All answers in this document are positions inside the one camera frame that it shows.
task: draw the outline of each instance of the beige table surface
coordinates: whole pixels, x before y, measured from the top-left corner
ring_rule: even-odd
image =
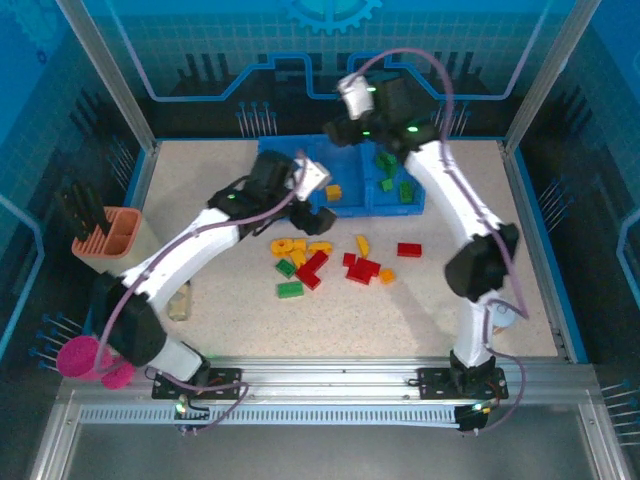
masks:
[[[519,224],[494,141],[452,143],[458,164],[485,203],[505,222]],[[144,214],[161,241],[182,231],[217,190],[249,172],[257,141],[166,141],[153,173]],[[398,280],[370,286],[344,278],[344,252],[357,252],[355,235],[371,244],[370,259],[392,268]],[[164,319],[168,330],[207,355],[415,357],[445,356],[455,342],[461,300],[449,290],[443,266],[456,251],[440,212],[429,202],[422,216],[338,219],[326,234],[334,253],[319,272],[322,284],[300,298],[280,300],[286,279],[274,265],[275,238],[301,237],[281,222],[249,237],[206,265],[192,279],[192,315]],[[423,245],[420,259],[396,256],[399,241]],[[520,356],[555,356],[550,326],[524,240],[517,256],[531,313],[498,335],[498,350]],[[510,288],[505,297],[511,299]]]

